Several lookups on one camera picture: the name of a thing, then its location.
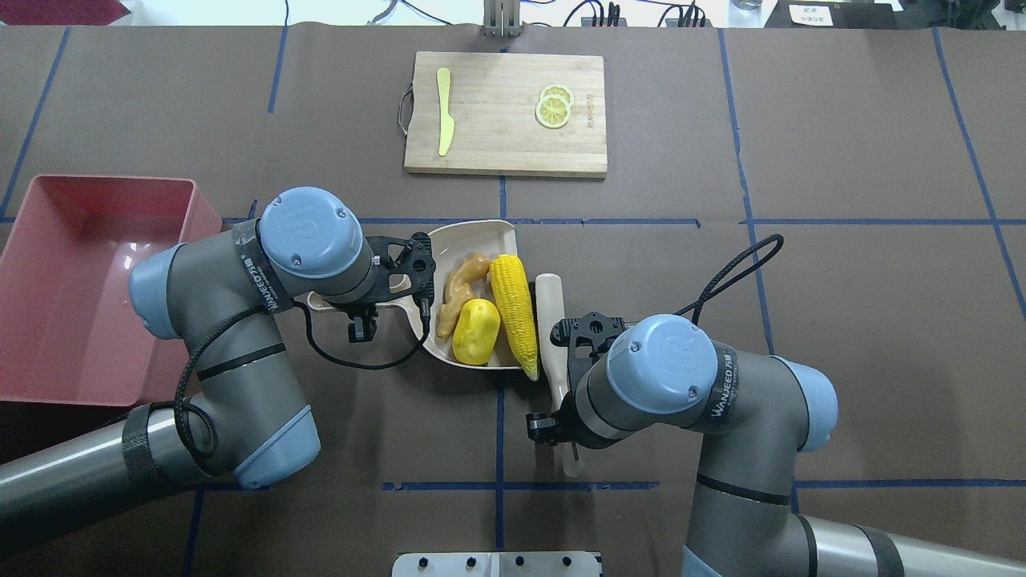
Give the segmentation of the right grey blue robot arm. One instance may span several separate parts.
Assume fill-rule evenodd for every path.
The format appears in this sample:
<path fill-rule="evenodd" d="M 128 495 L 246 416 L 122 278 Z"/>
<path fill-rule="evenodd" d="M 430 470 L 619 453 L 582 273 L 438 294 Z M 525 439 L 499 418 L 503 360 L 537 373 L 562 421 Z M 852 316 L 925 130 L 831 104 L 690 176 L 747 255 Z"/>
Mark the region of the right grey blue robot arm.
<path fill-rule="evenodd" d="M 597 344 L 569 359 L 569 390 L 527 416 L 535 443 L 599 450 L 655 424 L 702 434 L 685 576 L 1022 576 L 1024 564 L 837 523 L 792 509 L 796 458 L 837 424 L 836 392 L 810 366 L 715 342 L 672 314 L 629 329 L 563 319 L 554 345 Z"/>

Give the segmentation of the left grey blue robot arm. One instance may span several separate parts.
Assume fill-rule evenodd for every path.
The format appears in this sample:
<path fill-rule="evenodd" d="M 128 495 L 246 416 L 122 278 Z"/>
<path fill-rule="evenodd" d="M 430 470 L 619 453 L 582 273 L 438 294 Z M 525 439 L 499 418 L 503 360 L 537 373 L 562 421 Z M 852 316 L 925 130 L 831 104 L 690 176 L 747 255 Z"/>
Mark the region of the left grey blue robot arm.
<path fill-rule="evenodd" d="M 2 555 L 179 495 L 221 474 L 242 488 L 308 466 L 321 443 L 275 317 L 319 293 L 349 315 L 349 340 L 370 342 L 377 306 L 406 275 L 429 335 L 431 237 L 366 236 L 333 193 L 286 190 L 260 218 L 142 260 L 128 281 L 143 325 L 184 341 L 189 358 L 171 401 L 129 410 L 98 430 L 2 467 Z"/>

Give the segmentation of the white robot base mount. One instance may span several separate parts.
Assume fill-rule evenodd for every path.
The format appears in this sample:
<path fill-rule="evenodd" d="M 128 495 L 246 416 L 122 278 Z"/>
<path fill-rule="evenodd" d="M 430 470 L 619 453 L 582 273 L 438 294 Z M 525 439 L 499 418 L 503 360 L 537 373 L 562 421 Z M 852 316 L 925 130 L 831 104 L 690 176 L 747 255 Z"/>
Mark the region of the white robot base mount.
<path fill-rule="evenodd" d="M 399 555 L 392 576 L 602 576 L 589 551 L 463 551 Z"/>

